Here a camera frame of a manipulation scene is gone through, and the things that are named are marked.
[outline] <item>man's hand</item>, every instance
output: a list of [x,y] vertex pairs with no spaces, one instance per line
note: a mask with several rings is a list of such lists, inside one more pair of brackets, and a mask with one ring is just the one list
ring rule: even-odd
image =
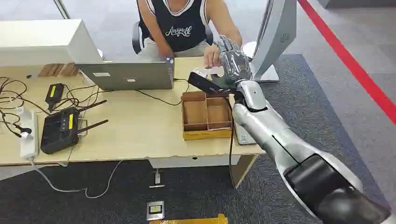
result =
[[206,48],[204,54],[205,67],[211,68],[211,67],[221,66],[219,55],[220,55],[219,48],[217,47],[216,44],[212,44],[212,46]]

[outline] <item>white cable on floor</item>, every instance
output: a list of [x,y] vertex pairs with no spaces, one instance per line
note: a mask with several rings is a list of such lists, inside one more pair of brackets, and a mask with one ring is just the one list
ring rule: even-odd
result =
[[51,181],[48,179],[48,177],[47,177],[41,170],[39,170],[39,168],[35,165],[35,163],[33,162],[33,158],[30,158],[29,161],[30,161],[30,164],[32,164],[33,168],[34,168],[39,174],[41,174],[41,175],[44,177],[44,179],[48,182],[48,184],[49,184],[54,190],[60,191],[60,192],[79,192],[79,191],[83,191],[83,190],[84,190],[84,191],[85,191],[85,196],[86,196],[87,198],[98,198],[98,197],[103,196],[103,195],[107,192],[107,190],[109,190],[110,181],[111,181],[111,179],[112,179],[112,177],[113,177],[113,174],[114,174],[115,170],[116,170],[117,167],[123,162],[123,160],[119,161],[119,162],[117,163],[117,165],[114,167],[112,173],[110,174],[109,181],[107,182],[106,190],[105,190],[102,194],[100,194],[100,195],[98,195],[98,196],[88,196],[88,188],[77,189],[77,190],[62,190],[62,189],[56,188],[56,187],[51,183]]

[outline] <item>computer monitor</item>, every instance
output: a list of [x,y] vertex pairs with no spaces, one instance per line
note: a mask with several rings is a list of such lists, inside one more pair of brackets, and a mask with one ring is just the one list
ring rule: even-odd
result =
[[267,0],[257,42],[243,48],[253,58],[250,67],[255,81],[279,80],[273,63],[296,38],[296,20],[297,0]]

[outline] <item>white paper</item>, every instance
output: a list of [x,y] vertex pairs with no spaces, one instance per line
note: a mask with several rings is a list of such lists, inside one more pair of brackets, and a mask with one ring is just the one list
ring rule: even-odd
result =
[[98,72],[98,73],[94,73],[93,75],[96,76],[96,77],[106,77],[106,76],[110,76],[110,73]]

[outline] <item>red stripe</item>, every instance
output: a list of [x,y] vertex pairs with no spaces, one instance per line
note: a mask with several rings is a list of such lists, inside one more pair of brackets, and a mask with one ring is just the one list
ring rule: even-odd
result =
[[298,0],[301,7],[307,13],[308,17],[315,24],[316,28],[329,43],[330,47],[348,67],[352,75],[359,81],[367,93],[373,100],[380,106],[389,119],[396,124],[396,106],[386,96],[386,94],[378,87],[377,84],[371,79],[362,66],[356,59],[349,53],[349,51],[342,45],[341,41],[334,35],[331,29],[326,25],[323,19],[313,9],[307,0]]

